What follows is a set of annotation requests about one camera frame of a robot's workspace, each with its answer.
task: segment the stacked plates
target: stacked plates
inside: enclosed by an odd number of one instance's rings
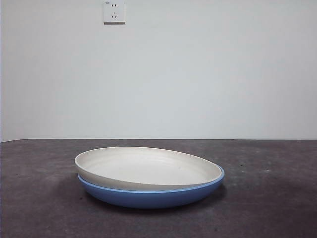
[[[197,156],[156,148],[109,147],[75,158],[78,178],[95,198],[132,208],[166,208],[205,198],[223,169]]]

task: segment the plate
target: plate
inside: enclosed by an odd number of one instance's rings
[[[108,147],[75,158],[78,174],[92,184],[123,190],[158,191],[195,187],[222,171],[203,158],[148,147]]]
[[[212,182],[167,191],[132,191],[106,188],[89,183],[80,175],[78,178],[89,194],[103,202],[130,208],[168,208],[196,202],[210,195],[220,186],[224,177],[223,169],[221,167],[219,169],[222,171],[221,176]]]

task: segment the blue plate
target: blue plate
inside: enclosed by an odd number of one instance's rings
[[[94,185],[82,179],[85,190],[93,197],[113,205],[131,208],[167,208],[199,201],[218,188],[224,177],[224,170],[219,178],[196,187],[166,191],[130,191],[106,188]]]

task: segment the gray countertop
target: gray countertop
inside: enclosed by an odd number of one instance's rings
[[[169,209],[116,207],[87,194],[74,158],[145,146],[211,160],[223,185]],[[317,141],[29,139],[1,143],[2,238],[315,238]]]

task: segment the wall socket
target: wall socket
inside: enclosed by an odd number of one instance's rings
[[[125,23],[125,2],[123,0],[106,0],[104,2],[104,24]]]

